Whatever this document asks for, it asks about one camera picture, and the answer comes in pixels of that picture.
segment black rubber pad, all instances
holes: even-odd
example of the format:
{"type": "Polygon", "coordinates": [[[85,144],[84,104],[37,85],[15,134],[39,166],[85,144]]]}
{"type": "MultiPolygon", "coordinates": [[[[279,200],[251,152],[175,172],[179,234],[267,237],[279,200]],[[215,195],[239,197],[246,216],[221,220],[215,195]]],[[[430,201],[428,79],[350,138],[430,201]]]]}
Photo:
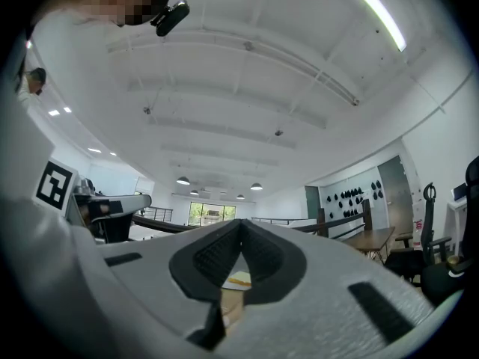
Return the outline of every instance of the black rubber pad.
{"type": "Polygon", "coordinates": [[[414,328],[370,283],[356,283],[348,289],[388,344],[414,328]]]}
{"type": "Polygon", "coordinates": [[[140,260],[142,256],[138,253],[129,253],[124,255],[117,255],[116,257],[105,258],[108,267],[123,265],[124,263],[140,260]]]}

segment ceiling light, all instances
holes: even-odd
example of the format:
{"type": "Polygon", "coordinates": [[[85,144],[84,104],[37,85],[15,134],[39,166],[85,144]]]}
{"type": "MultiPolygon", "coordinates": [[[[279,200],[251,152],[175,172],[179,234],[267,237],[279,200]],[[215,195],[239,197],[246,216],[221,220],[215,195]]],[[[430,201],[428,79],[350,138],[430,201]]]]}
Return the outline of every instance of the ceiling light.
{"type": "Polygon", "coordinates": [[[397,45],[397,48],[402,52],[406,48],[406,41],[404,40],[403,35],[401,34],[399,28],[397,27],[396,22],[392,18],[391,14],[382,5],[380,0],[364,0],[367,5],[374,11],[374,13],[379,17],[385,27],[388,29],[391,34],[394,42],[397,45]]]}
{"type": "Polygon", "coordinates": [[[261,186],[259,183],[254,183],[251,186],[251,190],[263,190],[263,186],[261,186]]]}
{"type": "Polygon", "coordinates": [[[180,177],[177,179],[177,182],[181,185],[189,185],[189,179],[186,177],[180,177]]]}

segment white ceiling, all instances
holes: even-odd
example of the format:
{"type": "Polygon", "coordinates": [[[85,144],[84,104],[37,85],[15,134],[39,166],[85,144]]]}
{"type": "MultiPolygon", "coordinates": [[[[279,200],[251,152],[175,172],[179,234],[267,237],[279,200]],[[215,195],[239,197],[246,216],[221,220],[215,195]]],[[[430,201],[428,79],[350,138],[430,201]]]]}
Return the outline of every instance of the white ceiling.
{"type": "MultiPolygon", "coordinates": [[[[141,153],[122,148],[121,158],[153,180],[187,175],[193,186],[177,185],[178,194],[210,186],[227,200],[255,200],[305,184],[315,146],[334,147],[338,131],[347,132],[342,120],[436,36],[418,0],[382,1],[406,38],[404,53],[362,0],[188,0],[190,16],[165,39],[149,24],[105,25],[108,69],[125,101],[115,115],[134,128],[130,140],[148,145],[141,153]],[[251,193],[254,182],[265,190],[251,193]]],[[[121,126],[98,131],[82,118],[110,145],[124,135],[121,126]]]]}

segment office chair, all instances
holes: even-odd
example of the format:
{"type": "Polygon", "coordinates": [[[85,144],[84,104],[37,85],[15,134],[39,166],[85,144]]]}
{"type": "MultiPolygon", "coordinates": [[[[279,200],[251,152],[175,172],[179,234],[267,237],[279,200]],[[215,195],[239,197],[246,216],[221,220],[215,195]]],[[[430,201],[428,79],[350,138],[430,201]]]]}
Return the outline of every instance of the office chair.
{"type": "Polygon", "coordinates": [[[439,246],[441,253],[441,260],[446,261],[446,242],[451,240],[451,237],[445,237],[433,241],[433,219],[434,219],[434,202],[436,200],[436,188],[430,183],[423,192],[426,200],[426,215],[424,216],[424,228],[421,234],[422,251],[414,250],[409,246],[409,240],[412,239],[412,233],[398,236],[396,241],[403,241],[405,248],[392,250],[385,266],[392,272],[412,283],[414,276],[421,275],[423,269],[427,266],[433,265],[434,262],[434,247],[439,246]]]}
{"type": "Polygon", "coordinates": [[[450,257],[447,262],[426,267],[421,276],[422,291],[436,306],[448,296],[463,289],[474,262],[479,225],[479,157],[466,170],[467,220],[464,229],[463,255],[450,257]]]}

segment wooden table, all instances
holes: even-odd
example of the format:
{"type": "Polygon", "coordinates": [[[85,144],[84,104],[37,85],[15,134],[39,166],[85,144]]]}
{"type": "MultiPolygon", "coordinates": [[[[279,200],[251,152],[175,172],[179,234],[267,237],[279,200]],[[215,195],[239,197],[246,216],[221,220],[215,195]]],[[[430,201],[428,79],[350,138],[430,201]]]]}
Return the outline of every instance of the wooden table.
{"type": "Polygon", "coordinates": [[[378,230],[365,230],[356,234],[355,236],[344,240],[347,245],[359,250],[363,253],[377,253],[379,258],[384,263],[381,257],[381,250],[386,246],[386,258],[388,257],[387,241],[391,238],[394,232],[394,227],[378,230]]]}

